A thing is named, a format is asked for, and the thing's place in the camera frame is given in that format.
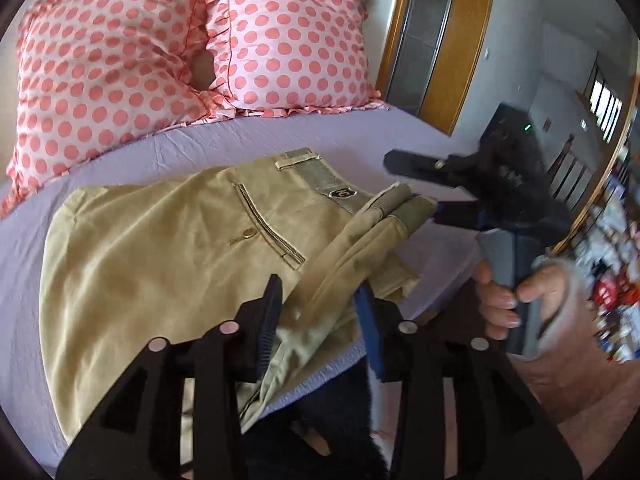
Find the person's right hand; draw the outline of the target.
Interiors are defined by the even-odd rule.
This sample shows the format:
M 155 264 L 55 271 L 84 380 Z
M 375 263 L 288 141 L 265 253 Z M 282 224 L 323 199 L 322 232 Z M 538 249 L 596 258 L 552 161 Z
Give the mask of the person's right hand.
M 517 304 L 539 304 L 540 327 L 537 354 L 571 352 L 593 341 L 593 322 L 587 306 L 584 277 L 574 262 L 563 258 L 542 258 L 533 273 L 516 288 L 494 281 L 491 265 L 483 260 L 473 274 L 480 298 L 480 315 L 486 335 L 495 340 L 524 325 L 524 316 L 515 312 Z

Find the person's right forearm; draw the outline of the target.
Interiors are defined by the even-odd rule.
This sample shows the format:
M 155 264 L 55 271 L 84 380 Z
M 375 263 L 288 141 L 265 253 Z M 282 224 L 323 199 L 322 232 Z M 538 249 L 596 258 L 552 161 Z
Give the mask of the person's right forearm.
M 610 362 L 585 304 L 567 300 L 535 359 L 509 359 L 553 420 L 587 479 L 613 452 L 639 409 L 639 362 Z

